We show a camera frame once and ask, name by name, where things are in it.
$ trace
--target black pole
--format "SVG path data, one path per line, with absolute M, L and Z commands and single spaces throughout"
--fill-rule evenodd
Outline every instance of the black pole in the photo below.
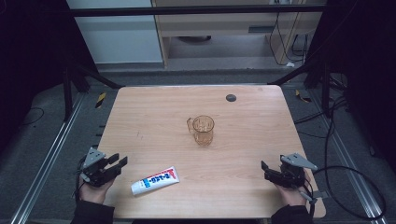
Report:
M 86 8 L 43 11 L 48 16 L 106 17 L 146 16 L 182 14 L 224 14 L 224 13 L 277 13 L 277 12 L 322 12 L 339 6 L 315 5 L 242 5 L 242 6 L 198 6 L 198 7 L 125 7 Z

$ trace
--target black curtain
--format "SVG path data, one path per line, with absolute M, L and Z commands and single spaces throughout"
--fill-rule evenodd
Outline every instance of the black curtain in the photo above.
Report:
M 346 97 L 376 155 L 396 171 L 396 17 L 394 1 L 332 0 L 345 6 L 323 14 L 308 57 L 347 76 Z M 318 81 L 321 73 L 309 73 Z
M 63 0 L 0 1 L 0 153 L 35 95 L 63 82 L 65 66 L 79 62 L 97 72 L 74 18 L 42 15 L 51 9 L 69 7 Z

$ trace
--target white tube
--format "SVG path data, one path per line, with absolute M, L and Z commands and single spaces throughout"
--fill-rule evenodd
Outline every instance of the white tube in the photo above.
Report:
M 176 169 L 174 166 L 169 167 L 158 174 L 148 176 L 137 182 L 134 182 L 131 186 L 132 194 L 140 194 L 153 189 L 159 189 L 165 186 L 176 184 L 180 182 L 178 179 Z

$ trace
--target metal bar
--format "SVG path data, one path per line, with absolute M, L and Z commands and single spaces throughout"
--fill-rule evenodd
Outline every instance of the metal bar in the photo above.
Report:
M 322 64 L 322 69 L 323 71 L 323 76 L 322 76 L 322 109 L 324 113 L 326 114 L 327 118 L 330 117 L 330 111 L 329 111 L 329 103 L 330 103 L 330 71 L 329 71 L 329 65 L 326 62 L 323 62 Z
M 318 110 L 321 109 L 320 106 L 320 100 L 319 97 L 315 94 L 314 91 L 309 91 L 312 100 L 317 106 Z M 322 115 L 322 121 L 325 125 L 326 128 L 330 127 L 330 122 L 326 118 L 325 115 Z M 344 166 L 353 168 L 355 170 L 359 170 L 355 164 L 355 162 L 352 160 L 351 156 L 347 152 L 347 147 L 344 145 L 342 138 L 338 134 L 337 130 L 334 130 L 334 133 L 332 135 L 332 142 L 334 143 L 334 148 L 335 151 L 341 161 L 341 163 Z M 356 194 L 358 195 L 361 205 L 363 206 L 366 214 L 368 217 L 377 217 L 381 214 L 381 208 L 379 207 L 373 193 L 371 192 L 369 186 L 365 182 L 364 178 L 361 177 L 360 175 L 357 175 L 352 172 L 346 172 L 349 180 L 352 184 L 352 186 L 355 189 Z M 385 219 L 385 217 L 382 217 L 378 220 L 372 221 L 373 224 L 385 224 L 388 223 Z
M 64 68 L 64 121 L 70 118 L 73 112 L 73 100 L 71 91 L 70 75 L 67 67 Z
M 48 16 L 107 17 L 107 16 L 147 16 L 182 14 L 223 14 L 223 13 L 275 13 L 275 12 L 322 12 L 340 6 L 315 5 L 242 5 L 242 6 L 198 6 L 198 7 L 125 7 L 125 8 L 84 8 L 58 11 L 43 11 Z
M 33 181 L 31 187 L 29 188 L 28 192 L 26 193 L 20 207 L 18 208 L 17 212 L 11 219 L 12 224 L 24 224 L 29 217 L 33 206 L 35 205 L 35 201 L 38 198 L 41 190 L 43 189 L 44 184 L 50 174 L 53 164 L 56 161 L 56 158 L 61 151 L 64 141 L 67 135 L 70 132 L 71 127 L 73 126 L 74 121 L 76 120 L 78 111 L 81 108 L 81 103 L 84 99 L 84 93 L 79 93 L 77 100 L 74 105 L 74 112 L 72 113 L 70 119 L 65 121 L 61 127 L 61 130 L 58 132 L 49 153 L 47 154 L 46 159 L 44 159 L 43 164 L 40 167 L 37 175 L 35 176 L 35 180 Z

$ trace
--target wooden table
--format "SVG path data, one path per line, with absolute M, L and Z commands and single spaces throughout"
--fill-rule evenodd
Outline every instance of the wooden table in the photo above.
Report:
M 199 115 L 215 121 L 208 147 L 187 127 Z M 98 149 L 128 156 L 105 202 L 117 218 L 270 217 L 282 205 L 261 160 L 278 169 L 280 154 L 305 156 L 282 90 L 258 85 L 122 88 Z M 170 166 L 180 183 L 132 194 L 135 181 Z M 319 200 L 315 217 L 324 215 Z

